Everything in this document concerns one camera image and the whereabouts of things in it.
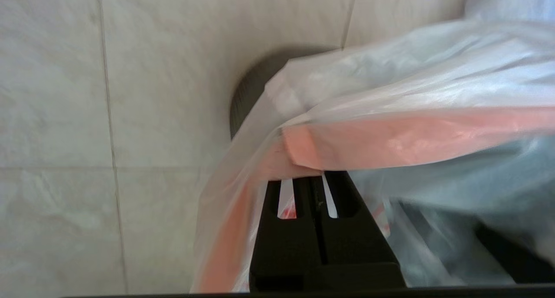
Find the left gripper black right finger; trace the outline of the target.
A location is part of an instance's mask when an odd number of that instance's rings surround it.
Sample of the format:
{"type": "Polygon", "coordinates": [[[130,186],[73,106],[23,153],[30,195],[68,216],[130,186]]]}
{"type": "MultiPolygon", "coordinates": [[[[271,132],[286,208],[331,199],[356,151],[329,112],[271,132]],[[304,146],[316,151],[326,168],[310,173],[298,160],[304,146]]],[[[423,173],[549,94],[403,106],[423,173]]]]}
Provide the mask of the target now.
{"type": "Polygon", "coordinates": [[[371,291],[406,287],[399,262],[345,171],[311,183],[320,264],[313,289],[371,291]]]}

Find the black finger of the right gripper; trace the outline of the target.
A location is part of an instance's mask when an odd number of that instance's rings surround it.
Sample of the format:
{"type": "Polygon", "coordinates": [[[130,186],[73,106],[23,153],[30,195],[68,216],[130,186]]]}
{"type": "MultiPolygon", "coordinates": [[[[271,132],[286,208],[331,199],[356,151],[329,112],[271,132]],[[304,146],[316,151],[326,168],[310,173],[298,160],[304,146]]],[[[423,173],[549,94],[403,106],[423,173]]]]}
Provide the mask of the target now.
{"type": "Polygon", "coordinates": [[[554,266],[531,250],[479,224],[474,235],[517,284],[554,284],[554,266]]]}

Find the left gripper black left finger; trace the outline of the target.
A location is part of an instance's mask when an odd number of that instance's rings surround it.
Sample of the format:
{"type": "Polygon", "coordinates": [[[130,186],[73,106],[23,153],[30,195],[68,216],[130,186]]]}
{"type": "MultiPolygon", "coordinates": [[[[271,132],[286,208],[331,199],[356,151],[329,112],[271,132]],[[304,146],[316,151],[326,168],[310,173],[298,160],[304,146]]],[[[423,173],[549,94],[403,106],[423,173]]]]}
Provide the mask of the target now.
{"type": "Polygon", "coordinates": [[[311,290],[310,272],[322,263],[310,205],[312,181],[293,180],[294,219],[279,218],[281,181],[268,183],[249,268],[251,292],[311,290]]]}

